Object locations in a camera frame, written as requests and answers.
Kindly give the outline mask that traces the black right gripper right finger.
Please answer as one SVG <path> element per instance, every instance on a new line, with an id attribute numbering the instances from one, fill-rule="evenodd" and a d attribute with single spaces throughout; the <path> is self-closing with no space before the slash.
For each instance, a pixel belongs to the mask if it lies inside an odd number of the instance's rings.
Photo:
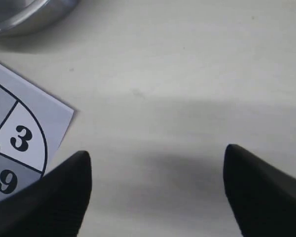
<path id="1" fill-rule="evenodd" d="M 224 191 L 244 237 L 296 237 L 296 178 L 229 144 Z"/>

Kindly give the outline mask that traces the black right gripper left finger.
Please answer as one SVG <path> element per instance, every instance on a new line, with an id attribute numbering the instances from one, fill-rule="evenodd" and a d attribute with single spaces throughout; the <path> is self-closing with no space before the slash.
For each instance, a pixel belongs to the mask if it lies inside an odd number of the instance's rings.
<path id="1" fill-rule="evenodd" d="M 0 237 L 75 237 L 92 191 L 91 158 L 78 151 L 42 179 L 0 201 Z"/>

